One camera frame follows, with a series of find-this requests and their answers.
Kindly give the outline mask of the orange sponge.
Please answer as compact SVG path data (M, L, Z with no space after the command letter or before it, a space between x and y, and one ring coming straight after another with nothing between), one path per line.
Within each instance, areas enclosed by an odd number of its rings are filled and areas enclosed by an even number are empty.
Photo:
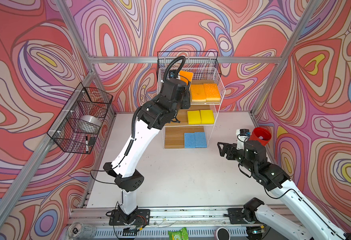
M204 86L201 84L190 86L190 98L192 103L205 103L206 95Z
M216 84L203 84L207 102L220 102L220 92Z

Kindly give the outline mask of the beige sponge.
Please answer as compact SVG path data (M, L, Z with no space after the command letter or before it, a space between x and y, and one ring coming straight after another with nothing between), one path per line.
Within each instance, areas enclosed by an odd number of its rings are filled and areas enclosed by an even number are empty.
M178 73L178 78L189 86L193 79L193 73L187 71L180 71Z

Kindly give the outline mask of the yellow sponge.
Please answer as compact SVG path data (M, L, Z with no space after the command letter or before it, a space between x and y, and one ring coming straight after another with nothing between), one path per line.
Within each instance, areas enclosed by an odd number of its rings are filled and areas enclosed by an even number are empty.
M200 125L201 116L200 111L187 111L187 120L189 125Z
M200 110L200 119L202 125L214 124L214 114L212 110Z

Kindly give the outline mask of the white wire wooden shelf rack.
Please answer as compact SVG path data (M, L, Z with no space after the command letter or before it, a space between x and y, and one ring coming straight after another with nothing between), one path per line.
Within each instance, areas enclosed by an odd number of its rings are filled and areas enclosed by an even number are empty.
M225 95L225 88L223 82L221 80L220 85L217 85L221 100L220 102L205 102L205 103L192 103L190 108L187 109L188 111L200 111L200 110L212 110L214 114L214 119L217 119L219 114L221 104ZM213 132L213 128L215 125L189 125L187 120L187 110L180 110L177 114L177 119L179 120L178 123L169 123L164 126L162 129L163 134L163 142L165 149L183 149L184 148L184 133L194 133L194 132L205 132L206 141L209 143L211 134Z

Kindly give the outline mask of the blue sponge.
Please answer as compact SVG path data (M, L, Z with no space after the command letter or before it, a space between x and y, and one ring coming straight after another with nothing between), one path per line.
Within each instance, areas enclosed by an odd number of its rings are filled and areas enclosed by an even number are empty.
M205 132L195 132L195 148L207 148Z
M184 148L195 149L195 133L184 133Z

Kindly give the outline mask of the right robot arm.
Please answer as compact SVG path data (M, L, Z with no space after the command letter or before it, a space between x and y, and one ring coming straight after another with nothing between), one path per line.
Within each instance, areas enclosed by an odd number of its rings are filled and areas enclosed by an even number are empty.
M248 224L260 222L289 240L351 240L351 233L332 223L300 192L280 166L267 160L265 146L260 142L246 141L241 149L229 143L219 142L217 146L220 156L237 161L239 169L247 169L250 172L247 177L262 185L270 198L284 203L301 224L276 213L258 198L248 201L238 213L228 209L231 223L237 220Z

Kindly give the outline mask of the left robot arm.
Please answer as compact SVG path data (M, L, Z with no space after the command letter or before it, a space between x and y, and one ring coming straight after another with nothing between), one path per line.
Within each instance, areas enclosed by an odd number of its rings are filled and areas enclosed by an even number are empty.
M144 176L136 169L137 164L160 130L166 124L179 123L178 112L190 108L190 83L184 76L165 80L160 93L134 112L131 135L119 155L104 164L104 171L114 177L122 191L118 210L126 216L136 211L136 190L144 181Z

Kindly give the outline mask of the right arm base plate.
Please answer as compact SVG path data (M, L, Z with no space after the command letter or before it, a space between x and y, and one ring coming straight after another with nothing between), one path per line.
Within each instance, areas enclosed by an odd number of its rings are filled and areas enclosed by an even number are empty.
M231 224L263 224L256 218L255 211L251 211L249 209L229 208L227 209L227 213L223 214L223 216L229 218Z

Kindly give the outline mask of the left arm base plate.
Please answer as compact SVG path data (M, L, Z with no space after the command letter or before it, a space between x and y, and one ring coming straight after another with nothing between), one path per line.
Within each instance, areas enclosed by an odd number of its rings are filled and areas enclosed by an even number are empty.
M150 223L149 209L136 209L131 214L127 215L122 210L112 210L106 213L110 218L110 226L137 226L144 227Z

